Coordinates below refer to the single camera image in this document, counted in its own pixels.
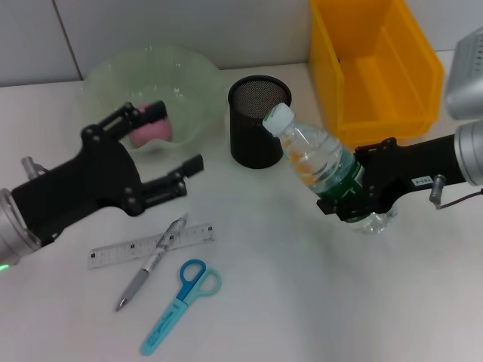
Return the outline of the clear plastic ruler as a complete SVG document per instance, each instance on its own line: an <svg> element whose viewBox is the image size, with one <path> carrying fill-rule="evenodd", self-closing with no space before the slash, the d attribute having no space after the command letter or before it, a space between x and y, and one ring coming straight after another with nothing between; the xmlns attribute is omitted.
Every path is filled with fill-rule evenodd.
<svg viewBox="0 0 483 362"><path fill-rule="evenodd" d="M155 252L155 246L161 235L126 241L89 250L88 269L102 268L135 259L144 259ZM196 225L186 228L183 233L174 238L170 250L191 247L215 241L214 227L211 224Z"/></svg>

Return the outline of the clear green-label water bottle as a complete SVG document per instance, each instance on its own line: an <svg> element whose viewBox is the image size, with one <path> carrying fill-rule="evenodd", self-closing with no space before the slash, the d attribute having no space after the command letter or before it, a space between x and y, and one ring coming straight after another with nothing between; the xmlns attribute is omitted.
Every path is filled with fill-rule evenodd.
<svg viewBox="0 0 483 362"><path fill-rule="evenodd" d="M365 169L326 130L299 122L284 103L269 111L263 126L279 139L297 177L320 199L338 205L362 195Z"/></svg>

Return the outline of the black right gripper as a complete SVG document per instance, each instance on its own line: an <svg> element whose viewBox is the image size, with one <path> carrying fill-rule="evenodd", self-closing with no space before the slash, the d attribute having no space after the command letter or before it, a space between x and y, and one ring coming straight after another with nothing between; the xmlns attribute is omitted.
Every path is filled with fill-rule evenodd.
<svg viewBox="0 0 483 362"><path fill-rule="evenodd" d="M365 169L363 191L339 198L328 192L318 194L317 206L322 213L334 214L343 222L355 222L373 212L386 213L401 196L430 189L430 184L421 181L424 177L442 175L448 185L466 181L457 162L453 135L411 146L400 146L390 137L356 147L354 157Z"/></svg>

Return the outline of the green glass fruit plate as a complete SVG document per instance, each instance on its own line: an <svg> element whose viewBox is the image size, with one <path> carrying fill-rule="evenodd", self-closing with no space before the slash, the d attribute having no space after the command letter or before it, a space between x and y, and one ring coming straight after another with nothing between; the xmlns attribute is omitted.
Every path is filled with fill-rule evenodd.
<svg viewBox="0 0 483 362"><path fill-rule="evenodd" d="M206 57L177 46L149 46L122 51L96 67L78 93L83 124L97 123L124 103L141 109L163 101L172 126L172 140L150 140L131 153L176 149L191 143L226 113L227 82Z"/></svg>

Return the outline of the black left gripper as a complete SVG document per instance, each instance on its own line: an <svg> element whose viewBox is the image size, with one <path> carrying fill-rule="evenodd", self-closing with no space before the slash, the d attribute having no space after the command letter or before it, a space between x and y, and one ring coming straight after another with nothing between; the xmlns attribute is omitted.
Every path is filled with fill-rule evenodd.
<svg viewBox="0 0 483 362"><path fill-rule="evenodd" d="M149 104L144 110L125 103L97 126L85 128L82 148L73 159L12 191L28 230L46 242L104 207L117 207L129 216L138 216L145 206L186 196L185 179L204 170L201 154L142 185L127 150L113 139L167 116L162 101Z"/></svg>

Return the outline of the yellow plastic bin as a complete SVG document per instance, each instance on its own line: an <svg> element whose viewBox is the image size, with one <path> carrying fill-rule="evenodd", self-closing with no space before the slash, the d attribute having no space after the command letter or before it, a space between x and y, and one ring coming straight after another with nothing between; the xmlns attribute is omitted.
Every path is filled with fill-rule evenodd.
<svg viewBox="0 0 483 362"><path fill-rule="evenodd" d="M438 120L444 68L405 0L309 0L309 67L347 146L410 140Z"/></svg>

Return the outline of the pink peach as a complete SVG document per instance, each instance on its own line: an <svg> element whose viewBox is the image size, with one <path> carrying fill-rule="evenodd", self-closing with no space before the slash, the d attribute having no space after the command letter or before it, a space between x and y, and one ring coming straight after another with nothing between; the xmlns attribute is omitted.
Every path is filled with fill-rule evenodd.
<svg viewBox="0 0 483 362"><path fill-rule="evenodd" d="M129 133L128 138L134 147L140 148L152 140L172 141L172 125L163 102L141 106L139 110L147 113L151 121Z"/></svg>

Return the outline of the grey clear pen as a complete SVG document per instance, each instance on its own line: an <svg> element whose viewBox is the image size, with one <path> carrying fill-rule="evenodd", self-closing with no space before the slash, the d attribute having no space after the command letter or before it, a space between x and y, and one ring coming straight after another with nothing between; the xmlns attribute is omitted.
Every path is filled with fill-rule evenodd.
<svg viewBox="0 0 483 362"><path fill-rule="evenodd" d="M150 254L143 267L138 271L138 273L131 280L127 288L122 293L116 307L115 311L120 311L124 308L137 294L140 288L145 284L146 280L158 265L159 261L171 248L174 240L178 238L184 231L189 214L185 213L182 217L174 220L167 230L162 234L159 240L156 242L154 252Z"/></svg>

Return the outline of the black mesh pen holder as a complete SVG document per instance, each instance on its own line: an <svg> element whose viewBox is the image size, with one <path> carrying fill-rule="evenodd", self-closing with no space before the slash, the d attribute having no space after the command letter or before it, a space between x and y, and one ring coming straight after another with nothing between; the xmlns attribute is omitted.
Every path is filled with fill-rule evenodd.
<svg viewBox="0 0 483 362"><path fill-rule="evenodd" d="M281 143L263 127L263 119L274 106L289 106L291 101L288 86L272 76L250 75L233 84L228 104L230 151L235 161L250 169L265 169L281 160Z"/></svg>

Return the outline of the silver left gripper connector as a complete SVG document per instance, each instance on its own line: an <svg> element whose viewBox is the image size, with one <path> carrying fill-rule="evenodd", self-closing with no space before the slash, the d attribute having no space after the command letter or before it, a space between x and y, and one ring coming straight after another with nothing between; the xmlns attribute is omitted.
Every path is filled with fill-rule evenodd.
<svg viewBox="0 0 483 362"><path fill-rule="evenodd" d="M28 180L33 180L39 177L41 174L48 172L45 167L35 163L30 156L22 158L21 164L26 172Z"/></svg>

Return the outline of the blue scissors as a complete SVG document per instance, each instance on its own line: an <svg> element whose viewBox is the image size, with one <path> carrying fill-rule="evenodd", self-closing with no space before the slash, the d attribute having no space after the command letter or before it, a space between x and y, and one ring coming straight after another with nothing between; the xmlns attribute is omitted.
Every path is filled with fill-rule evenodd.
<svg viewBox="0 0 483 362"><path fill-rule="evenodd" d="M192 279L187 279L185 271L192 265L196 265L198 271ZM222 286L219 272L214 268L208 268L200 259L186 261L180 268L179 277L180 290L140 346L140 353L143 356L150 356L155 352L194 301L200 297L214 295Z"/></svg>

